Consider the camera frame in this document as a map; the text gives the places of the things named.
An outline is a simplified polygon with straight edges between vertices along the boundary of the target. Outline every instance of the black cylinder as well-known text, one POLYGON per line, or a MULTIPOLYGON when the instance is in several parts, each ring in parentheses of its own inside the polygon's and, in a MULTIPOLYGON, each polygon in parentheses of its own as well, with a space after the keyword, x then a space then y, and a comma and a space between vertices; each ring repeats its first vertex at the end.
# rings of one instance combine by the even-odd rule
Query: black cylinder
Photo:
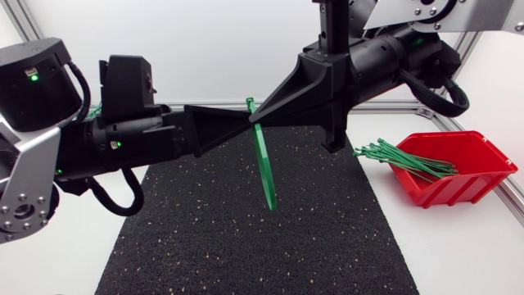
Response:
POLYGON ((82 179, 177 159, 181 137, 161 116, 106 124, 101 117, 62 130, 56 177, 82 179))
POLYGON ((77 112, 81 100, 64 68, 68 61, 55 38, 0 49, 0 112, 13 129, 44 129, 77 112))
POLYGON ((429 57, 441 49, 438 34, 419 33, 409 27, 350 47, 359 103, 399 86, 396 76, 399 69, 420 75, 431 60, 429 57))

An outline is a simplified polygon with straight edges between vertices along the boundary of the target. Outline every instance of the silver metal bracket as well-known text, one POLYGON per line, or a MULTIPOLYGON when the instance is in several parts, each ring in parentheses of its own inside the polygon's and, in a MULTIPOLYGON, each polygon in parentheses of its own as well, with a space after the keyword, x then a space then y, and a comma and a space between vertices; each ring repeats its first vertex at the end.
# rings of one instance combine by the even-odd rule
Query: silver metal bracket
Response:
MULTIPOLYGON (((9 129, 0 122, 2 129, 9 129)), ((24 238, 47 225, 61 131, 58 126, 34 132, 16 132, 19 151, 0 197, 0 243, 24 238)))
POLYGON ((426 117, 429 120, 433 119, 433 116, 435 116, 435 112, 430 110, 430 109, 428 109, 428 108, 426 108, 426 107, 419 107, 415 111, 415 114, 417 114, 419 116, 426 117))

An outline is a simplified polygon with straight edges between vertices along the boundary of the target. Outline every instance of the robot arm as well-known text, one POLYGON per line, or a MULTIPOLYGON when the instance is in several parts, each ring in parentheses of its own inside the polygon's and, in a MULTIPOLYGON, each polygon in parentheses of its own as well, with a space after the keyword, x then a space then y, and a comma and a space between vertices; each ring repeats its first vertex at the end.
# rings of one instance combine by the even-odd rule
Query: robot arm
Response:
POLYGON ((524 1, 379 0, 364 28, 407 22, 425 33, 503 30, 524 35, 524 1))

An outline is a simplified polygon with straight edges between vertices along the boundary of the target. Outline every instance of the green zip tie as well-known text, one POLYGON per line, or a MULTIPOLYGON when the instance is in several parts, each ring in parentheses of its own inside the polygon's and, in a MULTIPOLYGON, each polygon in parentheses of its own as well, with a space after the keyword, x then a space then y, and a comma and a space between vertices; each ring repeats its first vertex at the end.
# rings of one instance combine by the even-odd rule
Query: green zip tie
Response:
MULTIPOLYGON (((255 100, 253 98, 247 98, 246 103, 251 114, 254 113, 256 111, 255 100)), ((262 133, 260 124, 253 126, 253 135, 255 136, 256 157, 259 160, 260 176, 262 176, 265 197, 268 200, 269 209, 273 211, 277 209, 277 197, 273 174, 271 173, 271 165, 269 164, 268 150, 265 147, 264 134, 262 133)))
POLYGON ((381 163, 389 163, 431 183, 433 183, 432 180, 420 175, 418 172, 428 173, 438 179, 457 175, 459 172, 451 162, 408 154, 382 138, 378 139, 378 145, 370 143, 367 147, 356 148, 353 155, 355 157, 366 156, 381 163))

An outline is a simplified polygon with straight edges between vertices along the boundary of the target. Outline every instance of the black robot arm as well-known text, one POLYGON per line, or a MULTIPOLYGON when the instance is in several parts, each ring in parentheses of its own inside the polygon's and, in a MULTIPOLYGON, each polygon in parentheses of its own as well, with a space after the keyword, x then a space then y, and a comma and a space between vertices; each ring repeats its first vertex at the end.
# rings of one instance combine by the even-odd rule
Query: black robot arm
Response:
POLYGON ((460 66, 459 55, 437 34, 406 24, 364 31, 363 20, 376 0, 314 2, 320 4, 318 42, 304 48, 293 72, 253 115, 194 106, 171 112, 154 103, 145 59, 111 56, 100 63, 102 113, 84 119, 87 83, 82 107, 65 65, 77 78, 81 74, 60 39, 0 50, 0 243, 47 224, 58 203, 53 182, 77 195, 91 189, 108 210, 131 216, 144 202, 131 168, 200 157, 254 123, 322 126, 323 146, 335 152, 346 143, 350 109, 404 82, 444 115, 468 108, 467 97, 450 79, 460 66), (430 90, 443 85, 454 102, 430 90), (134 192, 129 208, 114 203, 93 178, 117 170, 134 192))

